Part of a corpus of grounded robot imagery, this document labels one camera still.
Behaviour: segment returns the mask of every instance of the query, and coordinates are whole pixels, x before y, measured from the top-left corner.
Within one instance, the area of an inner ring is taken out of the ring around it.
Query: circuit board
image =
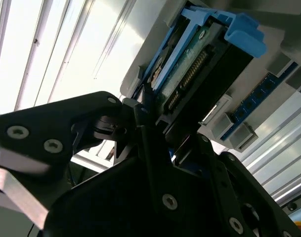
[[[178,91],[175,90],[176,87],[183,86],[185,89],[187,83],[190,82],[191,75],[199,68],[199,62],[202,63],[207,58],[208,54],[204,51],[204,48],[208,44],[207,42],[209,40],[207,39],[209,35],[209,28],[206,26],[201,27],[180,56],[156,96],[156,107],[159,113],[164,111],[163,105],[165,105],[169,99],[170,106],[174,105],[179,95]]]

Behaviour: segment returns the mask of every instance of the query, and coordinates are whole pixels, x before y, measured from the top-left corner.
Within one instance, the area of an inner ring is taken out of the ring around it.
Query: blue plastic tab
[[[225,40],[242,49],[253,57],[259,58],[266,52],[266,46],[262,42],[264,34],[257,30],[259,23],[250,16],[239,13],[234,14],[227,11],[219,11],[210,8],[190,7],[191,11],[199,11],[201,18],[205,21],[209,16],[213,16],[223,24],[228,26]]]
[[[236,15],[231,12],[191,6],[189,8],[184,8],[181,12],[181,15],[188,18],[190,23],[177,43],[164,68],[157,77],[154,85],[155,92],[158,92],[165,82],[172,68],[182,55],[187,44],[192,39],[197,27],[203,26],[210,16],[228,26],[228,30],[225,33],[224,39],[229,43],[242,49],[253,57],[260,57],[266,52],[266,46],[262,42],[264,34],[257,30],[259,23],[244,13]],[[152,67],[160,52],[161,50],[157,52],[155,58],[153,59],[151,63]]]

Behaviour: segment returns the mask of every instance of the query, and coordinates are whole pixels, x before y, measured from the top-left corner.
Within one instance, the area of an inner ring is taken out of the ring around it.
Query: green circuit board
[[[181,84],[185,84],[186,81],[189,81],[187,79],[189,77],[188,74],[191,74],[189,70],[191,70],[191,67],[193,67],[193,64],[196,62],[198,57],[204,58],[205,55],[202,50],[207,45],[209,34],[210,32],[208,27],[201,27],[195,33],[183,54],[180,56],[156,96],[156,107],[158,113],[162,113],[164,111],[164,104],[167,100],[169,100],[173,93],[173,96],[177,97],[175,89],[178,85],[180,85],[180,82]]]

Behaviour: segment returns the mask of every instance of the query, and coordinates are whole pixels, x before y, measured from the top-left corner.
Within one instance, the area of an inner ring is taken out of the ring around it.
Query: screw
[[[112,97],[107,98],[108,101],[110,101],[111,103],[115,104],[116,100]]]
[[[49,139],[49,140],[45,141],[45,143],[43,144],[43,147],[49,153],[55,154],[55,153],[59,153],[62,151],[63,145],[60,141],[58,141],[56,139]]]
[[[290,211],[294,211],[294,210],[296,210],[297,209],[297,205],[296,205],[296,203],[294,203],[294,202],[291,202],[291,203],[289,203],[288,204],[288,209],[290,210]]]
[[[9,127],[6,133],[10,138],[13,139],[24,139],[30,134],[27,128],[17,125]]]
[[[202,140],[205,141],[205,142],[209,142],[209,140],[206,136],[202,136]]]
[[[234,217],[229,218],[229,224],[238,234],[242,235],[244,228],[241,223]]]
[[[283,232],[283,237],[292,237],[288,232],[284,231]]]
[[[202,31],[199,35],[199,40],[201,40],[204,37],[204,35],[205,35],[205,31]]]
[[[178,207],[176,199],[171,194],[164,194],[162,196],[162,202],[170,210],[176,210],[176,208]]]

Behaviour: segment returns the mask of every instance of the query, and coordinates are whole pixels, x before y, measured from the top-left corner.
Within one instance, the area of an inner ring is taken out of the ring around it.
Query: black cable
[[[30,236],[31,232],[32,232],[32,229],[34,228],[35,224],[32,224],[32,227],[30,228],[30,231],[28,231],[28,234],[27,234],[27,237]]]

